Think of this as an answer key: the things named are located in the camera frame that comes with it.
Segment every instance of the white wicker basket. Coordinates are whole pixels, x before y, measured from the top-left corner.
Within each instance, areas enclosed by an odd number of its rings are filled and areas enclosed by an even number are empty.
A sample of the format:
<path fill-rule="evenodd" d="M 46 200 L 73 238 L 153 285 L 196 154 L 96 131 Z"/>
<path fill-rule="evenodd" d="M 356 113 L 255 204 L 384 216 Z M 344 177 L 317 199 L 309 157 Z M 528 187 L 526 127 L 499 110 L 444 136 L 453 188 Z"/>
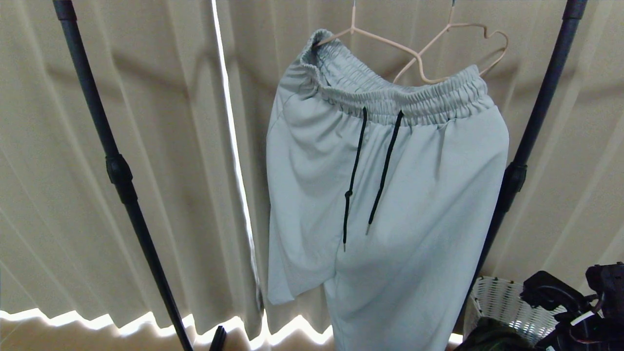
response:
<path fill-rule="evenodd" d="M 477 327 L 481 317 L 490 317 L 518 331 L 526 341 L 535 345 L 557 324 L 553 315 L 564 312 L 563 307 L 549 312 L 541 307 L 532 309 L 520 299 L 522 284 L 509 280 L 479 277 L 472 287 L 464 316 L 464 338 Z"/>

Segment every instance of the metal pole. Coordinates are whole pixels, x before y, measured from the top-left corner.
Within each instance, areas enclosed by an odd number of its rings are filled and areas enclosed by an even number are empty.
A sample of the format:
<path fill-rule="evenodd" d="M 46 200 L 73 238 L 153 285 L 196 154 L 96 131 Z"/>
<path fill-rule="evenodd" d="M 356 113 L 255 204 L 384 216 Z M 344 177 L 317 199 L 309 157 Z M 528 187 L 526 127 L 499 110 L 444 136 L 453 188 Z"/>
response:
<path fill-rule="evenodd" d="M 180 343 L 184 351 L 192 351 L 193 347 L 184 331 L 180 312 L 173 299 L 173 294 L 167 283 L 165 272 L 162 269 L 158 254 L 156 253 L 156 248 L 154 247 L 147 224 L 143 218 L 143 213 L 141 212 L 138 202 L 139 198 L 137 197 L 134 185 L 132 185 L 130 167 L 117 149 L 115 138 L 110 130 L 102 101 L 97 92 L 97 86 L 95 85 L 93 73 L 89 66 L 87 53 L 85 52 L 82 38 L 80 37 L 74 5 L 71 0 L 53 0 L 53 3 L 56 16 L 61 21 L 63 27 L 67 47 L 72 56 L 72 61 L 74 62 L 74 67 L 76 68 L 78 80 L 80 81 L 82 92 L 87 101 L 91 118 L 95 124 L 97 135 L 100 137 L 104 153 L 106 154 L 106 171 L 108 172 L 109 179 L 111 183 L 115 184 L 121 202 L 125 205 L 125 209 L 132 222 L 132 227 L 137 234 L 141 249 L 143 249 L 143 254 L 152 271 L 152 275 L 158 286 L 158 291 L 165 303 L 165 307 L 167 308 L 173 327 L 178 334 Z"/>
<path fill-rule="evenodd" d="M 511 208 L 511 204 L 515 199 L 515 195 L 520 192 L 524 180 L 527 177 L 527 161 L 531 150 L 535 145 L 537 136 L 539 135 L 540 128 L 544 123 L 546 112 L 555 95 L 559 78 L 563 72 L 565 61 L 570 53 L 572 42 L 574 41 L 574 35 L 576 34 L 578 23 L 583 17 L 585 11 L 585 5 L 587 0 L 568 0 L 563 11 L 563 23 L 559 29 L 559 35 L 557 36 L 557 42 L 550 56 L 550 62 L 542 81 L 542 86 L 537 94 L 533 111 L 529 117 L 529 122 L 524 130 L 524 135 L 518 146 L 518 151 L 515 153 L 514 160 L 509 164 L 505 170 L 503 181 L 500 186 L 499 199 L 494 209 L 492 221 L 490 222 L 490 228 L 487 231 L 487 237 L 485 238 L 485 244 L 479 258 L 479 264 L 477 270 L 472 278 L 472 285 L 477 280 L 481 268 L 485 263 L 485 258 L 492 247 L 496 233 L 500 229 L 500 225 L 505 218 L 505 214 Z"/>

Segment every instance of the drawstring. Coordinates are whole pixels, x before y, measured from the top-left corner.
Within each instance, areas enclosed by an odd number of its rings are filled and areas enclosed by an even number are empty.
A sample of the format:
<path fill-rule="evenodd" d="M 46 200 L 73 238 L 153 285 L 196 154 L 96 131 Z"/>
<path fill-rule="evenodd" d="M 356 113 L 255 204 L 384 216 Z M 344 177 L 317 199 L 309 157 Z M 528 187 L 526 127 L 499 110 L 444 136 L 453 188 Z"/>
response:
<path fill-rule="evenodd" d="M 355 172 L 358 169 L 359 154 L 360 154 L 360 151 L 362 150 L 362 141 L 364 140 L 364 130 L 366 129 L 366 121 L 368 119 L 368 113 L 366 112 L 366 107 L 362 109 L 362 115 L 363 115 L 362 129 L 359 132 L 358 151 L 355 154 L 355 163 L 353 164 L 353 171 L 351 173 L 351 183 L 349 184 L 349 190 L 344 193 L 344 198 L 346 200 L 345 207 L 344 207 L 344 222 L 343 222 L 343 251 L 344 252 L 347 251 L 347 219 L 349 218 L 349 198 L 353 195 L 353 182 L 355 181 Z M 379 200 L 381 199 L 381 193 L 384 190 L 384 184 L 386 183 L 386 174 L 388 173 L 388 166 L 390 165 L 390 155 L 392 155 L 392 149 L 394 148 L 396 137 L 399 134 L 399 127 L 401 126 L 402 118 L 403 118 L 403 111 L 399 111 L 399 115 L 396 117 L 396 123 L 394 124 L 394 129 L 392 130 L 392 139 L 390 139 L 390 145 L 388 145 L 388 153 L 386 154 L 384 170 L 381 173 L 381 183 L 379 185 L 379 190 L 377 191 L 377 197 L 375 198 L 375 203 L 373 204 L 373 209 L 371 210 L 371 216 L 368 218 L 369 227 L 373 223 L 375 212 L 377 211 L 377 205 L 379 205 Z"/>
<path fill-rule="evenodd" d="M 392 154 L 392 149 L 394 148 L 394 142 L 396 142 L 396 136 L 397 134 L 399 134 L 399 127 L 401 126 L 402 118 L 403 111 L 399 111 L 399 115 L 396 117 L 396 123 L 394 124 L 394 130 L 392 131 L 392 139 L 390 139 L 390 145 L 388 145 L 388 153 L 386 154 L 386 163 L 384 163 L 384 170 L 381 173 L 381 183 L 379 184 L 379 191 L 377 191 L 377 197 L 375 198 L 375 203 L 373 204 L 371 216 L 368 217 L 369 227 L 373 223 L 373 218 L 375 217 L 375 212 L 377 211 L 377 205 L 379 204 L 379 200 L 381 198 L 381 192 L 384 190 L 384 184 L 386 183 L 386 174 L 388 173 L 388 165 L 390 164 L 390 155 Z"/>
<path fill-rule="evenodd" d="M 367 112 L 366 107 L 362 109 L 362 129 L 359 132 L 358 151 L 355 154 L 355 163 L 353 164 L 353 171 L 351 173 L 351 183 L 349 184 L 349 190 L 344 193 L 346 199 L 346 206 L 344 207 L 344 222 L 343 222 L 343 251 L 347 251 L 347 219 L 349 217 L 349 198 L 353 195 L 353 182 L 355 181 L 355 171 L 358 169 L 359 152 L 362 150 L 362 141 L 364 140 L 364 130 L 366 129 Z"/>

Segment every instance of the wooden floor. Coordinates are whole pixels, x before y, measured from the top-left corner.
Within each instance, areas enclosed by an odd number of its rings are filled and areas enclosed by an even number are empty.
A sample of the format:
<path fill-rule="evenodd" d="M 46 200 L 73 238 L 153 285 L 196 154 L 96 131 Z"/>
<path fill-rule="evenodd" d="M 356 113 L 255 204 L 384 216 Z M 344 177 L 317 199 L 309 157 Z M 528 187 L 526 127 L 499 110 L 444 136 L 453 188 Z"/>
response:
<path fill-rule="evenodd" d="M 0 320 L 0 350 L 2 351 L 182 351 L 177 336 L 161 337 L 150 324 L 145 324 L 135 333 L 119 336 L 117 327 L 109 325 L 91 330 L 80 322 L 53 327 L 40 318 L 12 322 Z M 196 335 L 193 327 L 187 328 L 189 335 Z M 195 351 L 208 351 L 210 344 L 196 342 Z M 249 341 L 240 329 L 228 333 L 226 351 L 248 351 Z M 331 351 L 333 338 L 325 344 L 314 343 L 302 331 L 290 334 L 278 345 L 265 342 L 258 351 Z"/>

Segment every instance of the pants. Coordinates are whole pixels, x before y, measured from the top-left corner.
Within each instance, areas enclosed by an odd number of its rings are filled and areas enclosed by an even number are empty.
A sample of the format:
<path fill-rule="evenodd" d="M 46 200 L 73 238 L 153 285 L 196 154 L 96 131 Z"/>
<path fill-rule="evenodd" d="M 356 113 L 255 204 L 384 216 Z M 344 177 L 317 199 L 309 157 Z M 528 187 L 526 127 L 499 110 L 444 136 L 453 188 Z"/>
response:
<path fill-rule="evenodd" d="M 324 284 L 337 350 L 444 350 L 494 211 L 509 135 L 475 66 L 385 81 L 316 31 L 267 136 L 273 304 Z"/>

